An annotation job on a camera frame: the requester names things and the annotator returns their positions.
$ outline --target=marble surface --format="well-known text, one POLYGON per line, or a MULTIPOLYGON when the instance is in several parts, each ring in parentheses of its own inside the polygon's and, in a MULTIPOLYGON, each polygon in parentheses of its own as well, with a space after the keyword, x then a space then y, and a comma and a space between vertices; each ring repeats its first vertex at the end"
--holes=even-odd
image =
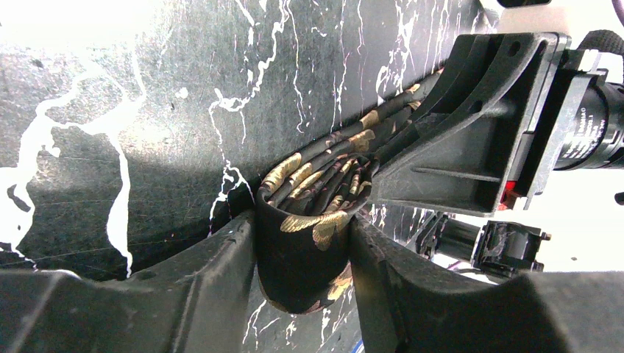
MULTIPOLYGON (((273 165, 486 28, 477 0, 14 2, 0 13, 0 268, 95 280, 210 236, 273 165)), ((369 212, 399 242, 422 216, 369 212)), ((252 287, 245 352, 350 352, 358 335, 352 290, 292 317, 252 287)))

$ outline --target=black mechanical device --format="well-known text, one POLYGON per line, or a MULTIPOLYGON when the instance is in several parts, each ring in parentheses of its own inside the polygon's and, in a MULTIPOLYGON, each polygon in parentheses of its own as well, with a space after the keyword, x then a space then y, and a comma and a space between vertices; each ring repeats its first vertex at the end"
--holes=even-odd
MULTIPOLYGON (((555 33, 457 39, 403 132, 414 142, 388 144, 370 200, 440 212, 405 247, 359 215, 350 224, 368 353, 624 351, 624 275, 532 273, 549 234, 494 221, 481 229, 444 213, 528 207, 553 169, 624 167, 624 88, 600 63, 599 51, 570 50, 555 33), (435 253, 502 284, 434 265, 435 253)), ((0 350, 239 352, 252 220, 244 213, 124 282, 2 271, 0 350)))

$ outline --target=black cylinder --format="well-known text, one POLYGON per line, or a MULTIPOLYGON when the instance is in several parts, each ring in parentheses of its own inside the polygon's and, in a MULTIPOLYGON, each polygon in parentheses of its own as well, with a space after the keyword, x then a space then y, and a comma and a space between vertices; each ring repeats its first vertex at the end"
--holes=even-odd
POLYGON ((472 249, 481 228, 468 223, 449 219, 438 239, 436 252, 470 262, 472 249))
POLYGON ((624 168, 624 88, 587 89, 564 140, 556 170, 624 168))

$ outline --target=marble pattern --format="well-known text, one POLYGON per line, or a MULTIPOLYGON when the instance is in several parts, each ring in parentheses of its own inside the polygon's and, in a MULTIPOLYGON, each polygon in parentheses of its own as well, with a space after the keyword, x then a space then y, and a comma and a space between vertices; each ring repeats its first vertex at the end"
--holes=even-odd
MULTIPOLYGON (((0 18, 0 268, 96 280, 210 236, 253 207, 275 163, 486 29, 476 0, 65 5, 0 18)), ((423 214, 368 211, 401 243, 423 214)), ((357 322, 352 289, 293 317, 254 282, 244 348, 349 352, 357 322)))

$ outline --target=black marble surface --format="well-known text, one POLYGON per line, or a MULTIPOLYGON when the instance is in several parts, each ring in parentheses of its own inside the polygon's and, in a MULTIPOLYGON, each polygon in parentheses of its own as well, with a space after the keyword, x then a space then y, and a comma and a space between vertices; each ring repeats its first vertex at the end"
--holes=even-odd
MULTIPOLYGON (((0 14, 0 268, 123 279, 253 207, 293 150, 433 72, 477 0, 127 1, 0 14)), ((371 205, 406 242, 422 211, 371 205)), ((245 352, 350 352, 355 297, 252 287, 245 352)))

